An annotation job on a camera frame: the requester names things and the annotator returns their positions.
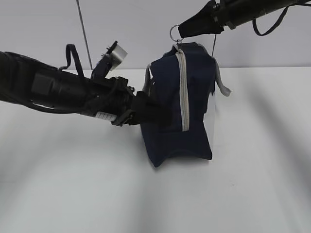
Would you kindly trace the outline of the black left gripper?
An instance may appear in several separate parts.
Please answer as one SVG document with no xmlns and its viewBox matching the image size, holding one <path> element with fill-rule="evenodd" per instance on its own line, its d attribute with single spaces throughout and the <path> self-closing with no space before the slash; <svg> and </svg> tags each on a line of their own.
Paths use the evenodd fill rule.
<svg viewBox="0 0 311 233">
<path fill-rule="evenodd" d="M 173 115 L 169 108 L 159 105 L 144 91 L 133 92 L 124 77 L 85 78 L 86 92 L 82 114 L 102 118 L 115 126 L 153 123 L 169 126 Z"/>
</svg>

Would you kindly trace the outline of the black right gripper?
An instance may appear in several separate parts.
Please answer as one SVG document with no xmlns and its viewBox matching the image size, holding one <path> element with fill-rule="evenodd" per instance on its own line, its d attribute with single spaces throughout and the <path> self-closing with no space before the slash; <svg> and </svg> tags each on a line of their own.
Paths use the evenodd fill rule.
<svg viewBox="0 0 311 233">
<path fill-rule="evenodd" d="M 182 38 L 195 37 L 205 34 L 221 34 L 224 27 L 235 29 L 230 11 L 236 1 L 215 0 L 208 1 L 206 5 L 194 16 L 182 22 L 178 26 Z"/>
</svg>

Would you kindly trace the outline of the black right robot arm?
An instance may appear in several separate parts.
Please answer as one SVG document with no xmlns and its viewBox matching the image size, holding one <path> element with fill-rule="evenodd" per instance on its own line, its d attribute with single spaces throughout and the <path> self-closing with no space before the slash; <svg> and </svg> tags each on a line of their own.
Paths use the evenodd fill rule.
<svg viewBox="0 0 311 233">
<path fill-rule="evenodd" d="M 236 27 L 252 22 L 253 29 L 258 36 L 266 36 L 274 31 L 283 21 L 288 9 L 292 6 L 310 7 L 309 0 L 209 0 L 194 16 L 178 26 L 182 38 L 203 34 L 221 34 L 224 27 Z M 256 19 L 282 9 L 274 25 L 264 33 L 257 28 Z"/>
</svg>

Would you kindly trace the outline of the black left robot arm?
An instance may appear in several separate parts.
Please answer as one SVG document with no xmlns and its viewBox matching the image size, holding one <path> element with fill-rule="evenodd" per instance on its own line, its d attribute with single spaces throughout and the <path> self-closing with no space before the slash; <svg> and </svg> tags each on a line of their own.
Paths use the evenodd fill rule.
<svg viewBox="0 0 311 233">
<path fill-rule="evenodd" d="M 67 72 L 12 52 L 0 54 L 0 99 L 50 114 L 81 114 L 115 126 L 172 122 L 168 107 L 143 91 L 135 91 L 123 77 L 107 78 L 112 58 L 104 55 L 91 77 Z"/>
</svg>

